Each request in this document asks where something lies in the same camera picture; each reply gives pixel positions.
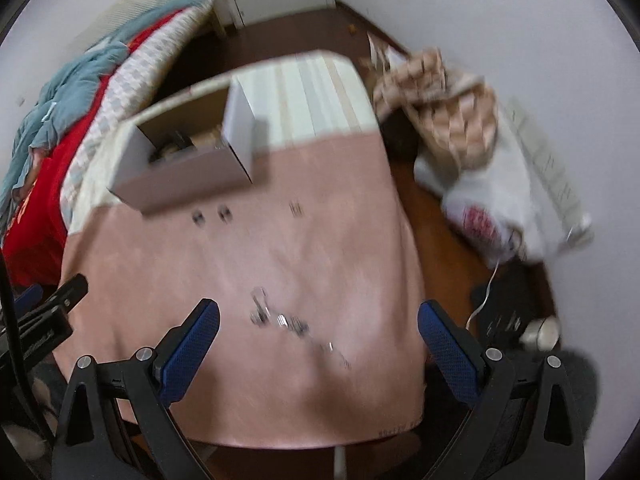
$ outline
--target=brown floor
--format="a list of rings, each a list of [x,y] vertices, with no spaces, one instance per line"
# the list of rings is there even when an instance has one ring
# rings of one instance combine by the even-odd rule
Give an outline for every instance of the brown floor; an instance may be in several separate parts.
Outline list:
[[[351,24],[356,25],[354,34],[349,30]],[[156,100],[252,62],[315,49],[349,57],[364,74],[359,60],[369,55],[367,24],[344,9],[323,9],[251,25],[226,40],[207,34],[188,45]],[[393,162],[391,170],[414,229],[427,297],[438,300],[458,325],[464,325],[471,312],[471,290],[485,282],[490,272],[478,255],[447,226],[439,201],[416,186],[412,165]],[[442,438],[448,439],[448,434],[448,430],[444,431]],[[436,444],[444,446],[445,442]],[[366,464],[374,460],[374,446],[354,446],[348,453],[350,478],[370,477]],[[222,479],[327,479],[332,478],[332,452],[221,448],[209,466],[216,478]]]

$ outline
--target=open box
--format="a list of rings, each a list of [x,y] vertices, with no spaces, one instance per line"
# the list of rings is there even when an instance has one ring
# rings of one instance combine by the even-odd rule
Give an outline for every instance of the open box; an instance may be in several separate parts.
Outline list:
[[[137,124],[109,190],[143,213],[251,183],[255,118],[238,81]],[[168,159],[151,155],[180,131],[188,137],[222,124],[218,144],[191,146]]]

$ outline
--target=power strip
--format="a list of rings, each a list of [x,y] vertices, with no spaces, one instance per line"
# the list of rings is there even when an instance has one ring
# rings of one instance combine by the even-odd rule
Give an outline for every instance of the power strip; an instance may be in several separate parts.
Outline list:
[[[513,125],[522,151],[558,213],[567,233],[565,244],[575,247],[589,242],[593,238],[591,218],[582,208],[577,188],[569,179],[562,160],[554,152],[548,135],[516,98],[506,104],[505,113]]]

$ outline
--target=blue gripper pad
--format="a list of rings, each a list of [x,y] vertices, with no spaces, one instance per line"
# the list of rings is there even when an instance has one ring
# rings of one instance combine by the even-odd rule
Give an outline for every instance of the blue gripper pad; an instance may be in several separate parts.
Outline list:
[[[14,300],[15,317],[20,319],[28,314],[31,309],[42,299],[43,290],[38,284],[31,285],[20,296]]]
[[[469,343],[463,329],[453,323],[436,301],[425,301],[418,311],[418,330],[454,397],[473,409],[480,397],[480,370],[477,360],[475,365],[460,345]],[[473,351],[481,352],[475,340],[470,344]]]
[[[157,346],[155,373],[158,397],[166,408],[184,397],[220,328],[220,310],[212,300],[201,300],[185,322],[169,330]]]

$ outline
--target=wall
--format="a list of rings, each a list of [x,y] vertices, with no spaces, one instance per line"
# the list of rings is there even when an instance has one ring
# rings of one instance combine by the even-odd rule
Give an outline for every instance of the wall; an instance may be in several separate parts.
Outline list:
[[[115,1],[31,0],[0,44],[2,176],[22,118],[37,101],[42,85],[67,61],[65,46]],[[230,22],[229,14],[225,18]]]
[[[640,417],[640,54],[605,0],[342,0],[412,50],[486,75],[517,96],[566,161],[596,238],[548,262],[565,346],[597,364],[587,442],[599,478]],[[556,219],[545,206],[545,224]]]

